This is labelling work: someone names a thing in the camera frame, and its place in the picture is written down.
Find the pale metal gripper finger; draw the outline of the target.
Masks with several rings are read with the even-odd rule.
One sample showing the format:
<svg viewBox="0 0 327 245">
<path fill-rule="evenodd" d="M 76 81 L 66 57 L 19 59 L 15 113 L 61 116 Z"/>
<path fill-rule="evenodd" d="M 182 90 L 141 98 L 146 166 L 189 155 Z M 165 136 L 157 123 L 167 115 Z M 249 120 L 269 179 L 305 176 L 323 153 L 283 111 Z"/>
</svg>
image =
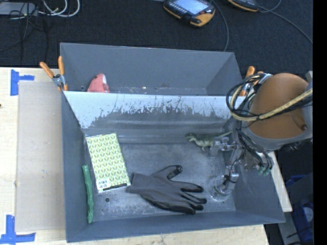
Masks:
<svg viewBox="0 0 327 245">
<path fill-rule="evenodd" d="M 214 184 L 214 191 L 220 195 L 231 194 L 235 188 L 238 178 L 238 172 L 231 172 L 228 175 L 218 177 L 216 183 Z"/>
<path fill-rule="evenodd" d="M 226 152 L 226 151 L 232 151 L 237 148 L 237 145 L 235 142 L 232 144 L 228 144 L 224 140 L 214 140 L 212 142 L 212 145 L 209 147 L 209 156 L 211 158 L 217 157 L 219 152 Z"/>
</svg>

